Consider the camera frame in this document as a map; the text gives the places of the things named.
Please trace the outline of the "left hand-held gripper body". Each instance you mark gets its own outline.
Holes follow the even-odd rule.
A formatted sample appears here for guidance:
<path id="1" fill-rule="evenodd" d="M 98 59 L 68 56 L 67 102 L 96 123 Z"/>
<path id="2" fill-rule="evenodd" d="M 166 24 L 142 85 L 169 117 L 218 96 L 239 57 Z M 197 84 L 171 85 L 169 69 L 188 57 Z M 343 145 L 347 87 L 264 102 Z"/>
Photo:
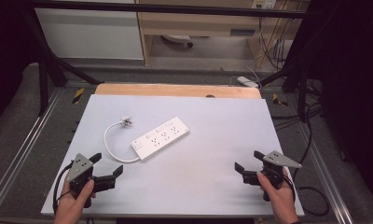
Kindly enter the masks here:
<path id="1" fill-rule="evenodd" d="M 71 169 L 66 177 L 66 181 L 70 185 L 71 194 L 76 199 L 83 187 L 89 180 L 94 181 L 93 193 L 113 189 L 116 185 L 116 179 L 112 175 L 94 176 L 93 165 L 88 158 L 80 153 L 72 163 Z"/>

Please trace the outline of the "black horizontal metal bar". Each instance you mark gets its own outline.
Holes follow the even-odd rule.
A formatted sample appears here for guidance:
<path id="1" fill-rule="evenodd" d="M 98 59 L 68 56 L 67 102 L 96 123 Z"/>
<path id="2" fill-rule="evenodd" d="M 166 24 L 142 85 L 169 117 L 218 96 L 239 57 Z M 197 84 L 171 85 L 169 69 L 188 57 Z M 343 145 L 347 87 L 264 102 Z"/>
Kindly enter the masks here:
<path id="1" fill-rule="evenodd" d="M 315 14 L 303 11 L 284 11 L 273 9 L 244 9 L 225 7 L 194 7 L 171 5 L 147 5 L 124 3 L 76 2 L 76 1 L 49 1 L 49 0 L 24 0 L 26 5 L 35 8 L 74 9 L 96 11 L 122 11 L 122 12 L 147 12 L 147 13 L 172 13 L 195 15 L 219 15 L 240 17 L 267 17 L 287 19 L 310 19 Z"/>

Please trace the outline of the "white chair base with caster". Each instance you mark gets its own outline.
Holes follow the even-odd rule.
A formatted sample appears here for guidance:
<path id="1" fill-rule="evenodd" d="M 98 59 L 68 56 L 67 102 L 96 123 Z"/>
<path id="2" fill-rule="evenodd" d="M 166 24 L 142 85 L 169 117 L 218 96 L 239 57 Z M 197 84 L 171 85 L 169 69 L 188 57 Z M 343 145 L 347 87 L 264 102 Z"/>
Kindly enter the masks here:
<path id="1" fill-rule="evenodd" d="M 193 43 L 188 35 L 164 35 L 164 39 L 178 44 L 186 44 L 189 48 L 193 47 Z"/>

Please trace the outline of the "white floor power strip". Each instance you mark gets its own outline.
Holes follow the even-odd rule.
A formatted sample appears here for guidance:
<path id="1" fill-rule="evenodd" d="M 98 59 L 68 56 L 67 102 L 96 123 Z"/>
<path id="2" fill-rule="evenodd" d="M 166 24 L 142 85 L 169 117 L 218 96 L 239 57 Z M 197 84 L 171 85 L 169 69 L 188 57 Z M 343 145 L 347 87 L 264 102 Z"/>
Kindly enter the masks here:
<path id="1" fill-rule="evenodd" d="M 250 80 L 247 77 L 238 77 L 237 81 L 245 87 L 250 87 L 250 88 L 258 87 L 258 85 L 253 80 Z"/>

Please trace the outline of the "aluminium floor rail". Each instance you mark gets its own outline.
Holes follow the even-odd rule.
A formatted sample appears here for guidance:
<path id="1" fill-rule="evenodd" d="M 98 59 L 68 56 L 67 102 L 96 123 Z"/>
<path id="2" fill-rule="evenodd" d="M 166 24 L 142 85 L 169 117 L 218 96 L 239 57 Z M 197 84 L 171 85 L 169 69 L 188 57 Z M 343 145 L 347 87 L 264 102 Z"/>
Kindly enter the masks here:
<path id="1" fill-rule="evenodd" d="M 59 97 L 62 93 L 62 88 L 56 88 L 50 95 L 48 100 L 48 107 L 44 110 L 43 114 L 35 120 L 30 132 L 28 132 L 26 138 L 22 142 L 16 156 L 14 157 L 11 164 L 8 166 L 6 173 L 0 180 L 0 206 L 3 200 L 6 198 L 14 180 L 16 179 L 21 167 L 28 158 L 32 148 L 35 145 L 36 140 L 41 134 L 45 127 L 53 109 L 59 101 Z"/>
<path id="2" fill-rule="evenodd" d="M 321 185 L 323 186 L 327 200 L 335 214 L 335 217 L 337 218 L 338 224 L 353 224 L 349 209 L 346 203 L 343 201 L 335 180 L 330 174 L 323 157 L 319 153 L 318 147 L 312 139 L 312 133 L 309 131 L 308 125 L 306 123 L 300 123 L 298 127 L 303 135 L 304 141 L 308 146 L 307 155 L 312 161 Z"/>

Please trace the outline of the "black metal stand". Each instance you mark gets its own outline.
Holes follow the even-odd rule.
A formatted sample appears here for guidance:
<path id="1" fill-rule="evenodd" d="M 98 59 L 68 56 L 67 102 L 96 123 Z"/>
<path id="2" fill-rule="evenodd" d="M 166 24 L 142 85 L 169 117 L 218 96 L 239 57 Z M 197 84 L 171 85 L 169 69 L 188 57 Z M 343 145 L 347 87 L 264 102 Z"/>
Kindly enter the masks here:
<path id="1" fill-rule="evenodd" d="M 291 93 L 298 88 L 297 98 L 297 115 L 305 122 L 307 120 L 307 112 L 305 111 L 305 101 L 307 93 L 308 68 L 311 64 L 315 50 L 311 47 L 303 48 L 297 53 L 284 68 L 275 74 L 264 78 L 260 81 L 260 86 L 270 84 L 280 77 L 286 77 L 282 90 L 284 93 Z"/>
<path id="2" fill-rule="evenodd" d="M 49 47 L 45 38 L 43 29 L 35 13 L 35 6 L 31 0 L 24 0 L 19 4 L 19 11 L 32 33 L 38 51 L 38 70 L 39 70 L 39 90 L 40 90 L 40 110 L 39 116 L 42 116 L 49 108 L 48 80 L 51 79 L 56 87 L 65 87 L 68 83 L 63 70 L 66 70 L 77 77 L 82 78 L 89 84 L 98 85 L 102 81 L 97 80 L 87 74 L 79 71 L 71 64 L 59 58 Z"/>

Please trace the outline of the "yellow black tape marker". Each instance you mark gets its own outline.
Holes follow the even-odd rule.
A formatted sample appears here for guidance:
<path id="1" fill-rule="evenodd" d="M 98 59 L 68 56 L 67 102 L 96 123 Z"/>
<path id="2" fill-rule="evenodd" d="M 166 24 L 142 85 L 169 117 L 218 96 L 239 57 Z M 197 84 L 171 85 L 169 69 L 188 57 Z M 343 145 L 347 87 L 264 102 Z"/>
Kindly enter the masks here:
<path id="1" fill-rule="evenodd" d="M 279 97 L 276 93 L 273 93 L 272 94 L 272 102 L 275 104 L 275 105 L 281 105 L 281 106 L 288 106 L 288 103 L 287 102 L 284 102 L 284 101 L 280 101 L 279 100 Z"/>
<path id="2" fill-rule="evenodd" d="M 85 88 L 79 88 L 77 91 L 76 91 L 76 94 L 73 98 L 73 101 L 72 101 L 72 104 L 77 104 L 84 92 Z"/>

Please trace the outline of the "person's right hand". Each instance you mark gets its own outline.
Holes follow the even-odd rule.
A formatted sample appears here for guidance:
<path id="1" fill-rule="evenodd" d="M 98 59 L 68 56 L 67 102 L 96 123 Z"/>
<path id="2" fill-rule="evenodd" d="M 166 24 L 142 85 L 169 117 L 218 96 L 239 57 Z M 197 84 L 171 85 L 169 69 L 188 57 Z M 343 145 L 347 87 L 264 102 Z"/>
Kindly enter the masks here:
<path id="1" fill-rule="evenodd" d="M 299 218 L 295 208 L 292 188 L 284 181 L 274 188 L 269 180 L 260 172 L 257 178 L 261 188 L 268 193 L 274 219 L 277 224 L 297 224 Z"/>

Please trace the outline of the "person's left hand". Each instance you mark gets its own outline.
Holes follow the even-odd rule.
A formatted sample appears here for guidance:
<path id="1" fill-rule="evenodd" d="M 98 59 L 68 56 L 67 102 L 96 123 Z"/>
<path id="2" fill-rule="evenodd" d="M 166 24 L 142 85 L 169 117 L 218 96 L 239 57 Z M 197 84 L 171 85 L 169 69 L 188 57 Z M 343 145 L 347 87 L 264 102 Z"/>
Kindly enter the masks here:
<path id="1" fill-rule="evenodd" d="M 85 202 L 88 198 L 93 197 L 93 187 L 94 181 L 89 180 L 75 199 L 69 192 L 69 183 L 65 181 L 53 224 L 77 224 L 82 215 Z"/>

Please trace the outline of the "white wall socket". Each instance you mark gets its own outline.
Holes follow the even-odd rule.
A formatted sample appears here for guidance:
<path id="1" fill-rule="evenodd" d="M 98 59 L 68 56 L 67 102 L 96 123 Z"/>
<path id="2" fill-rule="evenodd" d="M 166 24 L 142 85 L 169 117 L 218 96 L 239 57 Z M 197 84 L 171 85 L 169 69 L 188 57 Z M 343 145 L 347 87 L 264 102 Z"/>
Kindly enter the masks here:
<path id="1" fill-rule="evenodd" d="M 277 0 L 253 0 L 252 8 L 273 9 Z"/>

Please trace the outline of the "white cabinet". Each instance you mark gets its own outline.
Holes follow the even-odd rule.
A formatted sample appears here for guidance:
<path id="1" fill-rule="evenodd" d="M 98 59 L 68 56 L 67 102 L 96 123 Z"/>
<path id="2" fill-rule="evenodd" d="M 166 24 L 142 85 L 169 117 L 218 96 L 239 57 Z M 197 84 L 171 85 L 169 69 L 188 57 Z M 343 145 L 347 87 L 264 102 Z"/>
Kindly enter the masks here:
<path id="1" fill-rule="evenodd" d="M 49 47 L 61 58 L 144 58 L 135 13 L 45 8 L 35 12 Z"/>

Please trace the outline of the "light wooden shelf unit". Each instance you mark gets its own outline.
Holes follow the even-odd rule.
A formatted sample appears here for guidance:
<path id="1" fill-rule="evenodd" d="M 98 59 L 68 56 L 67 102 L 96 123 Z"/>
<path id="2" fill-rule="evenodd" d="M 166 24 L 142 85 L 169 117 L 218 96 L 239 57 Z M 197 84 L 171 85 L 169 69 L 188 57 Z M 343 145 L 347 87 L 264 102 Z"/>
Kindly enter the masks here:
<path id="1" fill-rule="evenodd" d="M 253 0 L 135 0 L 137 4 L 194 7 L 252 8 Z M 273 9 L 305 12 L 311 0 L 277 0 Z M 139 12 L 137 18 L 146 63 L 150 62 L 155 35 L 244 37 L 259 68 L 269 63 L 269 55 L 280 39 L 292 40 L 300 19 L 195 15 Z"/>

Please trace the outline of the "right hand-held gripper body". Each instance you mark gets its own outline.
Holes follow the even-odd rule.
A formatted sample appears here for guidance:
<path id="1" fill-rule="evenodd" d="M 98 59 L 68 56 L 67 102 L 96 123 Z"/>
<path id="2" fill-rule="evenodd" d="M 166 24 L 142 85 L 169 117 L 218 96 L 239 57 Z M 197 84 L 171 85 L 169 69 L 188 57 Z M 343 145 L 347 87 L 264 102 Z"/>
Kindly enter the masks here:
<path id="1" fill-rule="evenodd" d="M 261 173 L 269 180 L 273 187 L 278 187 L 284 182 L 283 168 L 301 168 L 302 165 L 290 158 L 284 156 L 278 151 L 272 151 L 265 155 Z M 242 174 L 242 180 L 245 184 L 259 186 L 259 181 L 256 172 L 245 171 Z"/>

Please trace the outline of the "light wooden board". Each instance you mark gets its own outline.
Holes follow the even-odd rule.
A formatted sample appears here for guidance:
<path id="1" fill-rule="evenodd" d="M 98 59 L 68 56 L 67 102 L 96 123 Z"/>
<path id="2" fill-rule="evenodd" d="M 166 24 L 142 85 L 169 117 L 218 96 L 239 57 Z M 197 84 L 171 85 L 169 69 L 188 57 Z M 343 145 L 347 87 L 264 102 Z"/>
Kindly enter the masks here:
<path id="1" fill-rule="evenodd" d="M 257 88 L 210 85 L 103 83 L 95 94 L 261 99 Z"/>

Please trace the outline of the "black curtain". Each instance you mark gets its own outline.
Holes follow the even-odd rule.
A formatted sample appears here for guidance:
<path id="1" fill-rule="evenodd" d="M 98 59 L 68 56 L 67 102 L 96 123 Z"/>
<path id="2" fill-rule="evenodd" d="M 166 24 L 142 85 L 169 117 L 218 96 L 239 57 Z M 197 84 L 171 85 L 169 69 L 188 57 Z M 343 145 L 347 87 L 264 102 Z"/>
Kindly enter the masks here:
<path id="1" fill-rule="evenodd" d="M 373 0 L 311 0 L 290 54 L 308 46 L 329 124 L 373 195 Z"/>
<path id="2" fill-rule="evenodd" d="M 0 0 L 0 117 L 22 81 L 22 71 L 36 60 L 34 42 L 16 0 Z"/>

